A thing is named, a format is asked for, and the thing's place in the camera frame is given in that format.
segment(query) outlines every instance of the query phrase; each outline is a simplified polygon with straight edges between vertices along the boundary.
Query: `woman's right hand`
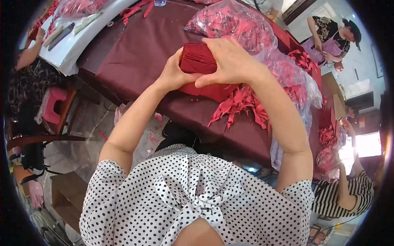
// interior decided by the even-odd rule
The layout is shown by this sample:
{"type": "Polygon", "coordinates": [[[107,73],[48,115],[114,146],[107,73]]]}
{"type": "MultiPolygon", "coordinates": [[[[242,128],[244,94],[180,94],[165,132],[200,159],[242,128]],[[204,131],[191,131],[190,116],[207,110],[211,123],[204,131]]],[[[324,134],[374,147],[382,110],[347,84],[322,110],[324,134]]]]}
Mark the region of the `woman's right hand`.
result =
{"type": "Polygon", "coordinates": [[[339,122],[346,130],[347,134],[351,137],[356,135],[356,132],[353,129],[353,126],[350,124],[350,122],[346,119],[341,119],[339,122]]]}
{"type": "Polygon", "coordinates": [[[210,84],[252,83],[254,78],[263,78],[270,73],[268,68],[249,55],[233,38],[203,38],[216,60],[217,70],[213,74],[201,76],[196,80],[197,88],[210,84]]]}
{"type": "Polygon", "coordinates": [[[38,32],[37,32],[37,35],[35,36],[35,39],[36,40],[39,38],[44,39],[44,34],[45,34],[45,30],[42,28],[38,28],[38,32]]]}
{"type": "Polygon", "coordinates": [[[315,37],[314,39],[315,39],[315,48],[318,49],[318,50],[323,51],[322,41],[320,40],[320,38],[319,37],[315,37]]]}

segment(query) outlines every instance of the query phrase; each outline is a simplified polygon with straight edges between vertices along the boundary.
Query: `blouse bow tie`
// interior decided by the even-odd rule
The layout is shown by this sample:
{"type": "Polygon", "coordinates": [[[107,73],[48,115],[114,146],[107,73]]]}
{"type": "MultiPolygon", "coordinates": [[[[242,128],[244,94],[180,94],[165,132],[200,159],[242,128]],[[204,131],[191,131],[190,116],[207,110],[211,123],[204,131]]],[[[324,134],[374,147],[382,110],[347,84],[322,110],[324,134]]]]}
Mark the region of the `blouse bow tie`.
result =
{"type": "Polygon", "coordinates": [[[179,178],[173,179],[164,173],[154,179],[159,197],[168,207],[180,212],[177,218],[170,222],[173,226],[167,232],[163,243],[175,241],[175,235],[199,217],[207,220],[218,233],[226,233],[229,239],[233,237],[220,205],[230,198],[242,195],[245,190],[239,182],[231,187],[222,187],[231,165],[232,163],[224,162],[222,166],[214,169],[203,161],[189,166],[186,156],[180,163],[182,173],[179,178]]]}

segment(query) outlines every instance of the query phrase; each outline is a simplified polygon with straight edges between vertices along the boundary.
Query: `maroon tablecloth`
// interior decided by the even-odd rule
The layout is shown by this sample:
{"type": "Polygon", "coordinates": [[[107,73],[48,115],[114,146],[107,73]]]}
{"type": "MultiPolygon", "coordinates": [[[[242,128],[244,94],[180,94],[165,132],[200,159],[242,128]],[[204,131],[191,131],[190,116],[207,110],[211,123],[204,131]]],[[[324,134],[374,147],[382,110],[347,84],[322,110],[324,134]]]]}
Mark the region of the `maroon tablecloth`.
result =
{"type": "MultiPolygon", "coordinates": [[[[117,21],[96,36],[77,62],[80,73],[95,74],[89,83],[92,87],[98,84],[104,87],[102,94],[111,93],[121,102],[135,100],[159,77],[167,59],[184,43],[201,41],[201,35],[186,32],[182,27],[204,7],[191,1],[167,1],[163,7],[154,7],[147,18],[143,18],[146,6],[143,7],[142,12],[129,18],[125,30],[122,21],[117,21]]],[[[254,123],[253,114],[236,115],[229,131],[225,130],[227,116],[208,128],[219,104],[207,98],[196,99],[173,91],[160,102],[158,111],[196,132],[202,142],[216,143],[235,156],[271,166],[271,134],[268,136],[266,130],[254,123]]],[[[317,110],[313,109],[312,115],[310,143],[315,158],[320,150],[317,110]]]]}

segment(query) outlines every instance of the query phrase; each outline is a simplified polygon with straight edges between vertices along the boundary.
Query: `black and white striped shirt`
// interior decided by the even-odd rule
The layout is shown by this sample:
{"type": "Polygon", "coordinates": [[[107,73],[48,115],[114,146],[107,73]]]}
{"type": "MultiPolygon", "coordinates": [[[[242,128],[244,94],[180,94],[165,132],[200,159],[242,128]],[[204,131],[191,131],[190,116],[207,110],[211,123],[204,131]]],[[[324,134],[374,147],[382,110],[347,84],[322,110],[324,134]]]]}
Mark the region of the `black and white striped shirt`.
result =
{"type": "Polygon", "coordinates": [[[315,187],[313,193],[317,194],[312,211],[329,217],[357,216],[366,211],[374,197],[372,192],[372,180],[362,171],[357,178],[348,181],[349,194],[357,197],[357,203],[353,210],[341,208],[338,205],[339,181],[328,183],[321,180],[315,187]]]}

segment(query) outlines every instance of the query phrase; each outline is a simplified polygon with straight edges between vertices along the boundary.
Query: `polka dot blouse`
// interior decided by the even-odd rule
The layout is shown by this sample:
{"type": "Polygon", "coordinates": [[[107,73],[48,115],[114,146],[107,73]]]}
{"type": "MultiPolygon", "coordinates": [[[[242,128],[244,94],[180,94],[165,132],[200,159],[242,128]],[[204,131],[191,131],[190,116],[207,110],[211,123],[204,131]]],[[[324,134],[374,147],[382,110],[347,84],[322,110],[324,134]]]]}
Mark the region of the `polka dot blouse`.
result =
{"type": "Polygon", "coordinates": [[[128,176],[99,163],[86,192],[80,231],[86,245],[168,245],[199,217],[225,245],[305,245],[311,181],[277,192],[231,162],[176,144],[128,176]]]}

